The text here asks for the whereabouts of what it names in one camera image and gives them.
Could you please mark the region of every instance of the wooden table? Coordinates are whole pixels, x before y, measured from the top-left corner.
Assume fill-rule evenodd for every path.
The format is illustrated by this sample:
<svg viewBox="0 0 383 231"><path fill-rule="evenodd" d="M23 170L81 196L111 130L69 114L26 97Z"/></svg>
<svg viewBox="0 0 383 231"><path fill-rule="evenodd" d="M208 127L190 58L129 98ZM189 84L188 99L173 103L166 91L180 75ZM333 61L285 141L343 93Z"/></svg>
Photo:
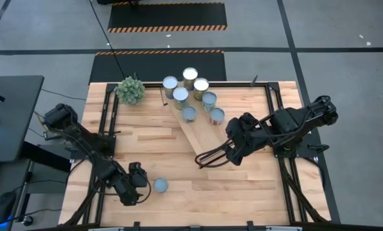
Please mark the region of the wooden table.
<svg viewBox="0 0 383 231"><path fill-rule="evenodd" d="M294 81L281 81L285 107L300 108L301 101ZM92 83L87 97L82 125L98 132L106 83ZM245 91L245 94L233 92ZM260 88L214 89L228 98L227 116L239 117L251 112L257 119L269 114L265 94ZM106 196L101 226L243 226L288 225L278 161L270 148L244 158L241 166L227 164L215 169L198 169L195 152L168 106L164 106L159 88L147 88L146 99L137 106L119 105L115 125L115 158L124 167L139 161L148 172L151 184L156 178L168 180L167 192L154 190L142 204L125 207L117 196ZM329 212L317 167L298 159L298 175L304 195L326 219ZM65 192L59 223L67 221L87 193L91 164L86 161L72 173ZM146 194L147 189L139 189ZM298 206L293 193L296 218ZM94 220L97 203L92 205Z"/></svg>

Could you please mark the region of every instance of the hazard stripe tape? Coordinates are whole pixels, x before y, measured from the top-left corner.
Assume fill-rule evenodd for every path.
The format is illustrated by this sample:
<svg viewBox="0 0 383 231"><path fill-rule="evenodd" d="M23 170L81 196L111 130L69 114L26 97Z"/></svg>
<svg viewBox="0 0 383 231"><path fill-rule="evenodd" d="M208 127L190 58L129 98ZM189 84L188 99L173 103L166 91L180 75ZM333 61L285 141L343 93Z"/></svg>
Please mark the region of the hazard stripe tape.
<svg viewBox="0 0 383 231"><path fill-rule="evenodd" d="M152 55L152 54L190 54L190 53L224 53L223 50L163 50L163 51L111 51L97 52L96 55Z"/></svg>
<svg viewBox="0 0 383 231"><path fill-rule="evenodd" d="M130 28L109 28L109 33L135 33L135 32L161 32L161 31L221 31L226 30L225 25L207 26L143 26Z"/></svg>
<svg viewBox="0 0 383 231"><path fill-rule="evenodd" d="M114 3L113 6L128 5L129 2ZM156 5L156 4L224 4L223 2L211 2L211 3L139 3L139 5Z"/></svg>

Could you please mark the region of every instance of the gray floor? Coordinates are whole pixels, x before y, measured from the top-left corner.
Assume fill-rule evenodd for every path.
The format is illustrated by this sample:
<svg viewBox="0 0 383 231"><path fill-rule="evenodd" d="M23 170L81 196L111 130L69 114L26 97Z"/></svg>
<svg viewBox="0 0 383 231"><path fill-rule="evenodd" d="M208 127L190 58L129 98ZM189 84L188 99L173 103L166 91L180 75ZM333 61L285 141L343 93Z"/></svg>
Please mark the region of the gray floor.
<svg viewBox="0 0 383 231"><path fill-rule="evenodd" d="M226 31L109 34L110 41L115 48L288 46L277 1L224 2ZM284 4L296 47L383 47L383 0ZM106 26L111 6L94 5ZM104 48L108 46L88 0L12 0L0 21L0 50ZM328 94L338 108L338 122L319 132L331 147L325 155L341 221L383 226L383 53L298 56L311 100ZM84 98L93 59L94 55L0 55L0 75L41 74L46 90ZM256 74L263 81L296 80L289 53L225 53L225 63L228 80L252 80ZM45 92L36 111L42 114L59 102L73 106L81 117L84 101ZM30 128L42 133L35 119ZM26 139L46 143L31 132ZM28 210L61 205L62 193L38 194ZM58 216L37 214L33 228L52 227Z"/></svg>

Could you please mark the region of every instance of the metal can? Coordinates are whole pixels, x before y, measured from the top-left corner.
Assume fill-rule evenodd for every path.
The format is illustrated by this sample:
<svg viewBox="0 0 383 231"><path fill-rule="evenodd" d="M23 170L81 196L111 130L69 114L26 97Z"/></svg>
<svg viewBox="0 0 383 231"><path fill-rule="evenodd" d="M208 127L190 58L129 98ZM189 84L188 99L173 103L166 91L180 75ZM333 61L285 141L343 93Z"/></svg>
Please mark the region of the metal can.
<svg viewBox="0 0 383 231"><path fill-rule="evenodd" d="M194 81L196 80L197 76L198 76L198 72L197 70L195 70L195 68L188 67L184 69L183 82L184 82L184 87L187 90L194 90Z"/></svg>
<svg viewBox="0 0 383 231"><path fill-rule="evenodd" d="M225 112L221 108L213 108L210 111L210 123L213 125L220 125L225 118Z"/></svg>
<svg viewBox="0 0 383 231"><path fill-rule="evenodd" d="M163 79L164 92L166 97L169 99L174 99L173 92L178 85L178 80L174 76L167 76Z"/></svg>
<svg viewBox="0 0 383 231"><path fill-rule="evenodd" d="M192 106L184 107L181 113L183 114L183 120L185 123L191 123L196 120L197 110Z"/></svg>
<svg viewBox="0 0 383 231"><path fill-rule="evenodd" d="M186 88L177 87L173 92L173 96L174 105L178 110L183 110L183 108L188 105L187 98L189 97L189 91Z"/></svg>
<svg viewBox="0 0 383 231"><path fill-rule="evenodd" d="M217 95L214 92L206 92L203 94L203 108L204 111L210 112L213 108L216 107Z"/></svg>
<svg viewBox="0 0 383 231"><path fill-rule="evenodd" d="M204 78L197 78L194 82L194 98L203 100L203 94L209 89L209 82Z"/></svg>
<svg viewBox="0 0 383 231"><path fill-rule="evenodd" d="M164 178L157 178L154 181L154 190L158 193L164 193L167 191L168 183L167 180Z"/></svg>

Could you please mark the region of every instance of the potted plant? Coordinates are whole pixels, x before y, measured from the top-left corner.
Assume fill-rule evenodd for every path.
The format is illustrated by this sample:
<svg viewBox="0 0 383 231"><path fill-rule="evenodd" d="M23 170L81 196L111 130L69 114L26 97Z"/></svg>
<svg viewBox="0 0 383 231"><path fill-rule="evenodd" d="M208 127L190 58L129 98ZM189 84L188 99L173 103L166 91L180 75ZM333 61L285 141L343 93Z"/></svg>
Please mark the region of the potted plant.
<svg viewBox="0 0 383 231"><path fill-rule="evenodd" d="M120 103L136 105L144 99L146 88L140 80L137 80L137 78L133 79L129 76L118 84L115 93L119 97Z"/></svg>

